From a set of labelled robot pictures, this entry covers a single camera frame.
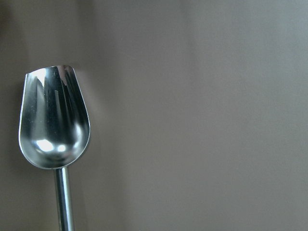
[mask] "scoop handle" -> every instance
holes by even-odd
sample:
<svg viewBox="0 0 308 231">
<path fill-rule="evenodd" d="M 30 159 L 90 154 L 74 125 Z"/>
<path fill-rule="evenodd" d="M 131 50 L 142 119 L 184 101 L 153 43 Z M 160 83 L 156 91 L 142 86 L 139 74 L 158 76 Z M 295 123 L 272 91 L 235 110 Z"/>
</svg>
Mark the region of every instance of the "scoop handle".
<svg viewBox="0 0 308 231">
<path fill-rule="evenodd" d="M 55 169 L 54 180 L 57 194 L 60 231 L 74 231 L 68 168 L 63 167 Z"/>
</svg>

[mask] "stainless steel scoop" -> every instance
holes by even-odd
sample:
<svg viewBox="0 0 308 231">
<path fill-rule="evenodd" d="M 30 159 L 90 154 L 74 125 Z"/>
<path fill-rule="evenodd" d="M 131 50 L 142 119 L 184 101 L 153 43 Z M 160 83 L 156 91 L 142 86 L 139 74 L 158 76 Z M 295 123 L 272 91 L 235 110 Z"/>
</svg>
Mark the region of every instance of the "stainless steel scoop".
<svg viewBox="0 0 308 231">
<path fill-rule="evenodd" d="M 68 169 L 84 152 L 90 123 L 72 67 L 51 66 L 26 74 L 19 146 L 36 167 L 54 169 L 60 230 L 73 231 Z"/>
</svg>

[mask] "beige backdrop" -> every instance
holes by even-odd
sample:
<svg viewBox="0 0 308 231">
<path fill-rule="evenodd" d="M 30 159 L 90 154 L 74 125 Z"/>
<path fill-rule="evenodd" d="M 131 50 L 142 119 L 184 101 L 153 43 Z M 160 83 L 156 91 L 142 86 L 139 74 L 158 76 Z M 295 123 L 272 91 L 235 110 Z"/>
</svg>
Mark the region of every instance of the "beige backdrop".
<svg viewBox="0 0 308 231">
<path fill-rule="evenodd" d="M 18 147 L 25 73 L 69 64 L 91 121 L 77 231 L 308 227 L 308 1 L 0 0 L 0 230 L 58 229 Z"/>
</svg>

